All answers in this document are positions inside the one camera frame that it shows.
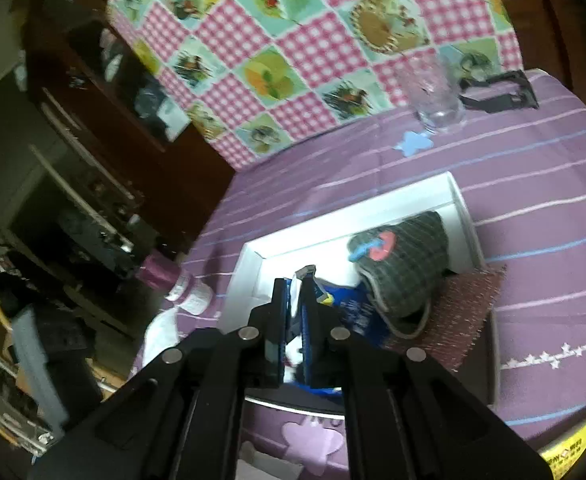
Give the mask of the dark wooden cabinet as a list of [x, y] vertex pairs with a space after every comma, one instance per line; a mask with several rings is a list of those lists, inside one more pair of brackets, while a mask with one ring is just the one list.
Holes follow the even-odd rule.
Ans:
[[159, 81], [109, 24], [106, 5], [30, 0], [28, 95], [163, 244], [189, 252], [235, 171], [190, 125], [171, 140], [159, 118]]

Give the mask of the purple patterned tablecloth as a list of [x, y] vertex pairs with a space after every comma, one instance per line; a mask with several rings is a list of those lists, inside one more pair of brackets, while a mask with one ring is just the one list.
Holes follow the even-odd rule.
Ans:
[[262, 408], [287, 466], [354, 479], [549, 479], [521, 437], [586, 405], [586, 107], [537, 74], [538, 108], [451, 136], [405, 112], [292, 146], [232, 180], [182, 263], [144, 281], [140, 479], [232, 479], [249, 390], [306, 389], [339, 417]]

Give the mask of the clear drinking glass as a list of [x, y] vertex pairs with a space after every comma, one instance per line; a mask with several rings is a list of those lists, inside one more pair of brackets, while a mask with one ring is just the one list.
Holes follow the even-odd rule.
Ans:
[[449, 63], [438, 53], [403, 56], [397, 76], [401, 91], [425, 130], [448, 134], [460, 130], [464, 108]]

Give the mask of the grey plaid fabric pouch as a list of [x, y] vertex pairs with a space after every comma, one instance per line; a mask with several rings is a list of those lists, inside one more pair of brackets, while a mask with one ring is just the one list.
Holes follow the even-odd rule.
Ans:
[[433, 210], [359, 232], [347, 243], [349, 261], [394, 336], [410, 340], [424, 330], [449, 268], [448, 245], [442, 217]]

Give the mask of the pink checkered patchwork cloth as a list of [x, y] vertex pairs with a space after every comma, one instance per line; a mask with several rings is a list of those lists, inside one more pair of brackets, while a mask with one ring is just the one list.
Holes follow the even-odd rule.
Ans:
[[108, 0], [107, 16], [238, 170], [405, 105], [403, 65], [523, 65], [501, 0]]

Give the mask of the white face mask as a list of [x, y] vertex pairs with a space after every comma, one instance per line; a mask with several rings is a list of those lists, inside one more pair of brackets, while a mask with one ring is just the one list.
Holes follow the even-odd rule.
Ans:
[[144, 334], [144, 352], [142, 352], [142, 366], [147, 366], [165, 349], [179, 344], [179, 330], [177, 326], [178, 308], [165, 310], [151, 321]]

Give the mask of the pink glitter scouring pad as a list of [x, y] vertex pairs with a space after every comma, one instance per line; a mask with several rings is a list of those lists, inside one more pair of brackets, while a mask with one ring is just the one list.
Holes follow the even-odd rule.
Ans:
[[448, 372], [457, 373], [482, 333], [505, 277], [505, 266], [447, 276], [436, 290], [422, 333], [412, 340], [388, 336], [383, 348], [397, 353], [422, 348]]

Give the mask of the black white plush toy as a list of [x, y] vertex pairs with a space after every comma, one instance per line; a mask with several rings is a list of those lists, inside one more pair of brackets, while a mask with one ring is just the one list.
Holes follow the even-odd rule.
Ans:
[[297, 336], [284, 347], [284, 375], [286, 384], [305, 385], [304, 348], [301, 336]]

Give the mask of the white shallow cardboard box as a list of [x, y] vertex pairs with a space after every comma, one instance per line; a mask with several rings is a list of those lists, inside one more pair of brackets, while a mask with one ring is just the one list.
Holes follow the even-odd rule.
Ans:
[[[458, 183], [451, 172], [444, 172], [245, 243], [232, 272], [218, 328], [229, 333], [246, 325], [251, 309], [270, 301], [275, 279], [293, 278], [305, 264], [315, 264], [319, 278], [333, 284], [356, 285], [354, 263], [347, 259], [348, 240], [358, 232], [398, 223], [424, 210], [434, 210], [442, 217], [453, 272], [485, 268]], [[457, 374], [468, 391], [491, 407], [500, 389], [498, 341], [497, 324], [489, 313], [477, 344]], [[342, 405], [336, 401], [291, 384], [246, 390], [245, 400], [288, 413], [344, 418]]]

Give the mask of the purple spray bottle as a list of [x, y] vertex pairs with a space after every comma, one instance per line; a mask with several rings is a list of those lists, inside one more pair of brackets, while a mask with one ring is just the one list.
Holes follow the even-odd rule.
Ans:
[[139, 281], [162, 292], [174, 307], [198, 316], [212, 304], [214, 292], [190, 271], [152, 249], [135, 273]]

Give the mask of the black clip device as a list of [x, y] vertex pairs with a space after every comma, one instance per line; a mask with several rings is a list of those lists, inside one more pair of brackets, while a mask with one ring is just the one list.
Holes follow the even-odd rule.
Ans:
[[535, 90], [523, 70], [509, 70], [484, 80], [461, 78], [459, 88], [460, 101], [467, 110], [497, 114], [539, 108]]

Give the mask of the dark blue cartoon pouch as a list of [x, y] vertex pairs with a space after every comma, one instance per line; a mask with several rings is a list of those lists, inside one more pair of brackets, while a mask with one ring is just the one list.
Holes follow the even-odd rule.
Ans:
[[[291, 307], [287, 343], [295, 337], [301, 336], [299, 292], [301, 291], [302, 279], [310, 276], [315, 281], [316, 299], [322, 304], [332, 306], [339, 314], [340, 322], [348, 330], [363, 335], [374, 347], [381, 347], [386, 337], [389, 336], [389, 329], [372, 306], [365, 283], [360, 281], [356, 286], [336, 285], [322, 278], [317, 278], [315, 272], [316, 267], [310, 264], [296, 271], [290, 278]], [[338, 399], [342, 396], [340, 388], [316, 390], [310, 389], [307, 385], [290, 385], [323, 398]]]

